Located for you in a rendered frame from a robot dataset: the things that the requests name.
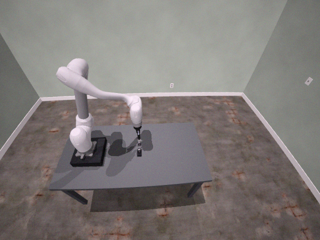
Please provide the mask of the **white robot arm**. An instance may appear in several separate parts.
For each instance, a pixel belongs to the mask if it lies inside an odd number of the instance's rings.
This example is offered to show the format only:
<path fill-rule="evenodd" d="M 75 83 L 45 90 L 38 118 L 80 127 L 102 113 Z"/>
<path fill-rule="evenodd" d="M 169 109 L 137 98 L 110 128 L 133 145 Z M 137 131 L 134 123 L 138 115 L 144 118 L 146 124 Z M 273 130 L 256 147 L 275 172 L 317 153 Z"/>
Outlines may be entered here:
<path fill-rule="evenodd" d="M 135 128 L 142 125 L 143 118 L 142 101 L 139 96 L 102 91 L 88 81 L 88 73 L 88 63 L 81 58 L 73 59 L 67 67 L 59 67 L 56 73 L 56 77 L 64 85 L 74 90 L 78 115 L 76 116 L 76 128 L 70 132 L 69 137 L 73 146 L 78 150 L 75 156 L 81 156 L 81 160 L 85 156 L 92 157 L 97 144 L 97 141 L 91 141 L 94 118 L 89 113 L 87 95 L 102 100 L 125 101 L 130 108 L 130 118 Z"/>

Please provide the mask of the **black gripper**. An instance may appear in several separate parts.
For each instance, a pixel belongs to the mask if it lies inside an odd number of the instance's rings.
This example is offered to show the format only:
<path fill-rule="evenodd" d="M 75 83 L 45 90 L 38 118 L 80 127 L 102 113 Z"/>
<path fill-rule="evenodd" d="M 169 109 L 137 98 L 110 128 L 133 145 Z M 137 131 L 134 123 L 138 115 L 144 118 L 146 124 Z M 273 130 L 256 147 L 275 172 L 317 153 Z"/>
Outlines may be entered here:
<path fill-rule="evenodd" d="M 142 126 L 140 127 L 133 127 L 135 130 L 136 130 L 136 133 L 137 133 L 137 139 L 138 139 L 138 142 L 141 141 L 141 137 L 140 137 L 140 129 L 142 128 Z"/>

